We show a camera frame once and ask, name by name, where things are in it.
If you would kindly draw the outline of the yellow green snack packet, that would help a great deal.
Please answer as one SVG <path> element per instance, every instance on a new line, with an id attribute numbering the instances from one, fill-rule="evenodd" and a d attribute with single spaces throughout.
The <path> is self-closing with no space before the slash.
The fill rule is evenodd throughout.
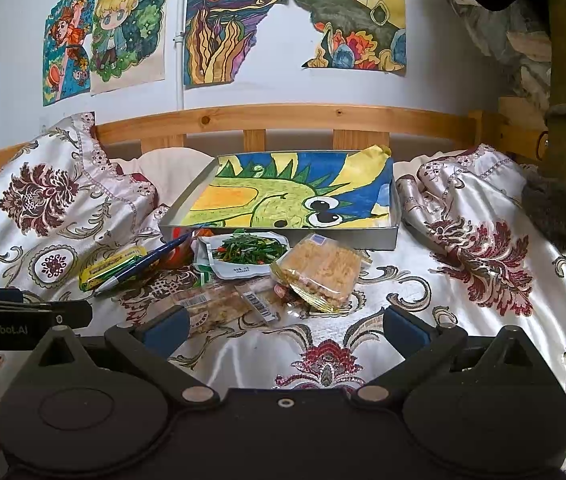
<path id="1" fill-rule="evenodd" d="M 97 289 L 112 276 L 130 268 L 133 263 L 138 262 L 146 255 L 147 250 L 144 247 L 132 246 L 96 263 L 92 263 L 80 273 L 79 288 L 82 292 Z"/>

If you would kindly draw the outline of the girl with fish drawing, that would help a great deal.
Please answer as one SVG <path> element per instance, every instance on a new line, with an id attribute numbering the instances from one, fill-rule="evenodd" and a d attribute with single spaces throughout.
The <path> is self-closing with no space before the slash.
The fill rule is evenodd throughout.
<path id="1" fill-rule="evenodd" d="M 45 21 L 42 101 L 49 106 L 91 89 L 90 58 L 95 0 L 60 0 Z"/>

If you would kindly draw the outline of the floral curtain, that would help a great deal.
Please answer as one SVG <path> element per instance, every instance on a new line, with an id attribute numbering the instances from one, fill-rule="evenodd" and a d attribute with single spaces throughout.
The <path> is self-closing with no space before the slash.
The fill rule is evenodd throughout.
<path id="1" fill-rule="evenodd" d="M 548 109 L 551 82 L 551 39 L 522 0 L 502 10 L 484 8 L 479 0 L 447 0 L 469 38 L 485 56 L 494 58 L 516 96 L 539 110 Z"/>

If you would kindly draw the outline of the puffed rice cracker packet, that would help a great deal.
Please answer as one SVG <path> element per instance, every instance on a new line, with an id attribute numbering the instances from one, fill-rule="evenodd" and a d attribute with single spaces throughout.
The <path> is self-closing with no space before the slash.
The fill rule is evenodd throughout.
<path id="1" fill-rule="evenodd" d="M 345 312 L 354 285 L 372 259 L 362 250 L 311 233 L 270 264 L 281 284 L 323 313 Z"/>

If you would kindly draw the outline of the blue calcium box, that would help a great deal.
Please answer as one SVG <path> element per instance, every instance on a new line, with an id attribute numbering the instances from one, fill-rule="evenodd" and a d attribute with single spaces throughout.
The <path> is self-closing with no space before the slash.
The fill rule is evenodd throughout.
<path id="1" fill-rule="evenodd" d="M 174 240 L 170 240 L 170 242 L 163 244 L 159 248 L 153 250 L 150 254 L 138 260 L 136 263 L 133 263 L 132 266 L 128 266 L 123 271 L 118 271 L 116 274 L 108 278 L 108 280 L 104 281 L 103 284 L 100 284 L 94 292 L 94 295 L 104 295 L 105 292 L 110 292 L 122 283 L 129 281 L 131 278 L 135 278 L 138 274 L 147 270 L 155 262 L 170 255 L 176 248 L 186 242 L 192 233 L 192 230 L 185 231 Z"/>

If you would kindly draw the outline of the metal tray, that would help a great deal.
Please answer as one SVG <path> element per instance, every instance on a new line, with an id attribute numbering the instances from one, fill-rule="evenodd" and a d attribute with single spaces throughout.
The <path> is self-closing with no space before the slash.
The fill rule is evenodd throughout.
<path id="1" fill-rule="evenodd" d="M 401 207 L 386 146 L 360 151 L 218 156 L 159 223 L 166 240 L 185 229 L 274 232 L 295 244 L 315 233 L 352 248 L 393 250 Z"/>

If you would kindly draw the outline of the landscape drawing torn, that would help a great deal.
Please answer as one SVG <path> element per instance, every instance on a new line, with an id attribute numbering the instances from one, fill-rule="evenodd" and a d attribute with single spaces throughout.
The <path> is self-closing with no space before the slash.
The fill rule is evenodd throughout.
<path id="1" fill-rule="evenodd" d="M 321 34 L 305 68 L 405 71 L 405 0 L 294 1 Z"/>

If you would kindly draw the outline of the green vegetable snack packet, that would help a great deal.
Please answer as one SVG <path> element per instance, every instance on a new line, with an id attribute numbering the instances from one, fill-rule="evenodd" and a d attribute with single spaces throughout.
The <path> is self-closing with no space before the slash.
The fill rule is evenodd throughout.
<path id="1" fill-rule="evenodd" d="M 236 231 L 231 234 L 198 236 L 192 244 L 194 266 L 220 281 L 262 278 L 271 264 L 289 251 L 286 237 L 273 232 Z"/>

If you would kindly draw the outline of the swirly purple abstract drawing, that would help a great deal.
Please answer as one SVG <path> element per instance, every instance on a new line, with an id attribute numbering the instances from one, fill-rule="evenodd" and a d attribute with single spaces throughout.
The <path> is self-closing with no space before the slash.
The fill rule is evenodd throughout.
<path id="1" fill-rule="evenodd" d="M 256 44 L 259 23 L 287 0 L 187 0 L 184 86 L 230 84 Z"/>

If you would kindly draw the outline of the orange plastic snack bag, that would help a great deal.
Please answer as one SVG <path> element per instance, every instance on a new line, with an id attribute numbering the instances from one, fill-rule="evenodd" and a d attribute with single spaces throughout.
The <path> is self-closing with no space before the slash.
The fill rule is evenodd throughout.
<path id="1" fill-rule="evenodd" d="M 176 249 L 173 249 L 168 256 L 164 256 L 159 260 L 159 270 L 176 270 L 190 264 L 194 259 L 194 249 L 192 245 L 195 240 L 201 236 L 211 236 L 213 232 L 210 229 L 197 229 L 191 232 L 184 242 Z"/>

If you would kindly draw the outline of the wooden bed rail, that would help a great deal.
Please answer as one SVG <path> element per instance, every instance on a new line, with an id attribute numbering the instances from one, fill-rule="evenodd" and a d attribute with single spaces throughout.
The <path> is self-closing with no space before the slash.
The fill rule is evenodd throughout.
<path id="1" fill-rule="evenodd" d="M 270 130 L 330 130 L 334 150 L 362 150 L 390 143 L 393 134 L 448 140 L 456 148 L 489 144 L 538 164 L 548 150 L 548 128 L 527 101 L 500 99 L 500 110 L 452 115 L 393 106 L 252 104 L 193 108 L 92 128 L 101 144 L 138 142 L 143 154 L 182 148 L 190 134 L 240 131 L 246 152 L 263 152 Z"/>

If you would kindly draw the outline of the cream pillow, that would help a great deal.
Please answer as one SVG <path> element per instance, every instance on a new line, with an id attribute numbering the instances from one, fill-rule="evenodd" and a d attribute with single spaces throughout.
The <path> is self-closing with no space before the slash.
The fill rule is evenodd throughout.
<path id="1" fill-rule="evenodd" d="M 214 158 L 191 148 L 158 148 L 140 157 L 115 158 L 125 174 L 142 174 L 153 183 L 158 202 L 172 206 Z"/>

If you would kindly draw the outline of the nut bar clear packet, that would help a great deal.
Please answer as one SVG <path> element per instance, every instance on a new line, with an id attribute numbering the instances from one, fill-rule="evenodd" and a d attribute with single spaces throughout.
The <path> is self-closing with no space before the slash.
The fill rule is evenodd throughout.
<path id="1" fill-rule="evenodd" d="M 207 333 L 249 313 L 257 315 L 263 322 L 276 322 L 285 309 L 282 298 L 274 292 L 274 281 L 266 276 L 247 281 L 209 283 L 174 292 L 170 298 L 187 310 L 190 337 Z"/>

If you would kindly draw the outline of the dinosaur drawing paper in tray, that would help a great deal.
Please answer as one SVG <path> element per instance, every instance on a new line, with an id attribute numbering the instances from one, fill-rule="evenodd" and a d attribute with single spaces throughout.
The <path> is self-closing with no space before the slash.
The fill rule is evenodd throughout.
<path id="1" fill-rule="evenodd" d="M 184 226 L 367 229 L 391 224 L 391 151 L 260 152 L 221 157 L 181 214 Z"/>

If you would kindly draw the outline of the white wall pipe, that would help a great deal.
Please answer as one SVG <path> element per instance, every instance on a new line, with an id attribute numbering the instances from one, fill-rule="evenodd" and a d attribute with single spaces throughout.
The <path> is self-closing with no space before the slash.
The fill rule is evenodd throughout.
<path id="1" fill-rule="evenodd" d="M 176 85 L 176 110 L 184 109 L 184 36 L 185 36 L 186 0 L 176 0 L 176 33 L 173 38 L 174 84 Z"/>

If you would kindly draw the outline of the blond boy drawing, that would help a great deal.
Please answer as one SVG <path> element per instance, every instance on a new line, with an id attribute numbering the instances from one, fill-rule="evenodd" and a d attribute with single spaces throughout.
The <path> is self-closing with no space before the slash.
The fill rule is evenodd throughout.
<path id="1" fill-rule="evenodd" d="M 96 0 L 93 96 L 164 79 L 167 0 Z"/>

